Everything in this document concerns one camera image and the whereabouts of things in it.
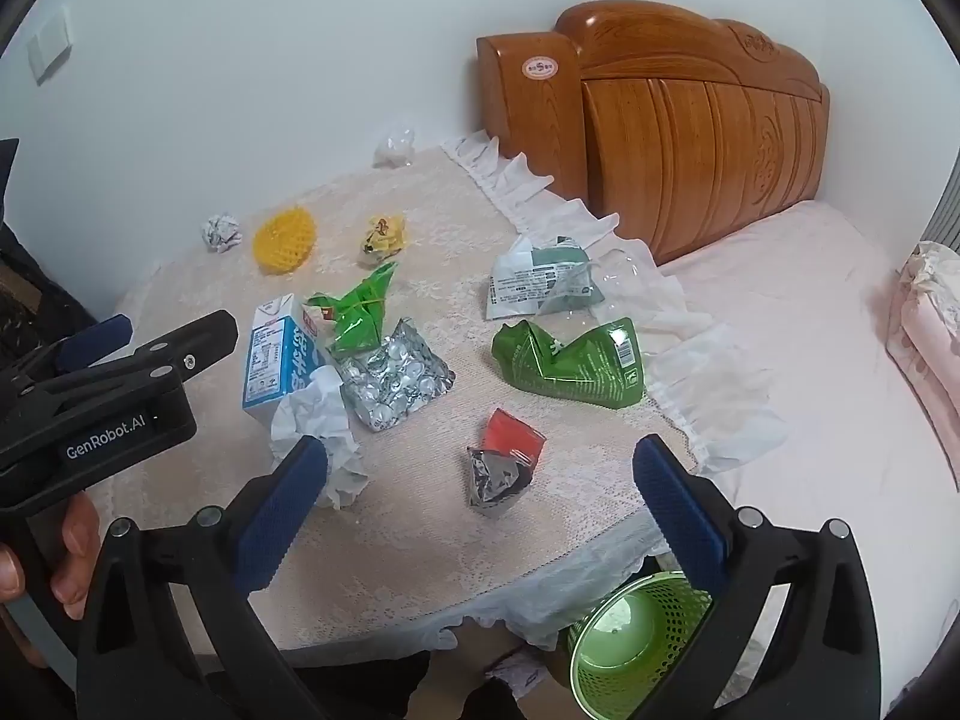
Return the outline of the person's left hand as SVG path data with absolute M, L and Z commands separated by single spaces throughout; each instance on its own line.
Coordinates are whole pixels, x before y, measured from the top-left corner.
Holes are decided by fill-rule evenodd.
M 60 541 L 65 550 L 64 559 L 53 573 L 50 588 L 53 596 L 64 606 L 65 614 L 73 621 L 80 621 L 85 614 L 89 585 L 101 544 L 98 509 L 86 493 L 75 494 L 64 510 L 60 522 Z M 18 556 L 6 544 L 2 546 L 0 572 L 3 605 L 20 600 L 26 593 L 25 571 Z

